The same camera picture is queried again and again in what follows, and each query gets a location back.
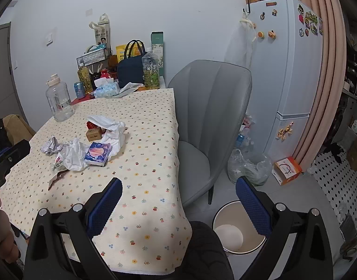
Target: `tablecloth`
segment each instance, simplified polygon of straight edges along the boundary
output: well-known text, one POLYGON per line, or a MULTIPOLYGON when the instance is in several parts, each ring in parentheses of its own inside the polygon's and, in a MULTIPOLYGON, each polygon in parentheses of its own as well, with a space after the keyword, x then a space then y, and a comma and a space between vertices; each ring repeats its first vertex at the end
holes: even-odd
MULTIPOLYGON (((123 194, 102 233, 93 238, 97 250, 114 271, 169 274, 181 264, 191 238, 178 190, 178 132, 173 89, 136 92, 120 99, 100 98, 75 105, 64 122, 51 118, 30 141, 30 154, 13 167, 0 190, 2 209, 10 222, 30 234, 39 209, 63 212, 85 203, 113 178, 123 194), (48 191, 50 164, 40 147, 54 135, 60 143, 86 139, 86 118, 98 114, 126 123, 125 144, 104 167, 91 165, 69 171, 48 191)), ((77 255, 63 235, 71 259, 77 255)))

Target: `tall green box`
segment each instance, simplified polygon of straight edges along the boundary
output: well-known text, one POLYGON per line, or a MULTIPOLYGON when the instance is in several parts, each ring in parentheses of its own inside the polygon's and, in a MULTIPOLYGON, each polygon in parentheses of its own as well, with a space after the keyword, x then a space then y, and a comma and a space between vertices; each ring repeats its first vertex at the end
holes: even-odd
POLYGON ((159 58, 159 76, 164 76, 164 61, 163 61, 163 32, 154 31, 151 33, 151 45, 153 53, 159 58))

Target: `purple package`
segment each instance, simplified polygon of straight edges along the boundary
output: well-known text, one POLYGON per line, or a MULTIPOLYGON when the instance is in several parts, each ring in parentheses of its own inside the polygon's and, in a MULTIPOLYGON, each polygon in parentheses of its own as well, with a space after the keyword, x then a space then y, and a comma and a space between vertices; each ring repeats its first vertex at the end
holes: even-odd
POLYGON ((104 166, 111 151, 110 143, 93 142, 85 155, 85 162, 104 166))

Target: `gray door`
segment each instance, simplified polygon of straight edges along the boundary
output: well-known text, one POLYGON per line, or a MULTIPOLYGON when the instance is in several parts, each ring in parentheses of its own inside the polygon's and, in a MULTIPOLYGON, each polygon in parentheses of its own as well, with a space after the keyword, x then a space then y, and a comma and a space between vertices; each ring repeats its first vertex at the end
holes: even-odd
POLYGON ((11 69, 9 38, 10 23, 0 25, 0 118, 16 114, 25 119, 11 69))

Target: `gray chair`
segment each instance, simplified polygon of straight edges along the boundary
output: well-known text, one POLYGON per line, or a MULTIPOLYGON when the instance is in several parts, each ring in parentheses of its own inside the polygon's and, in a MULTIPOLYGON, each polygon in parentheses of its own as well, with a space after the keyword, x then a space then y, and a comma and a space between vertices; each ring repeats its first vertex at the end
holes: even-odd
POLYGON ((168 85, 174 89, 178 122, 178 186, 183 207, 208 193, 226 165, 251 94, 248 69, 195 60, 168 85))

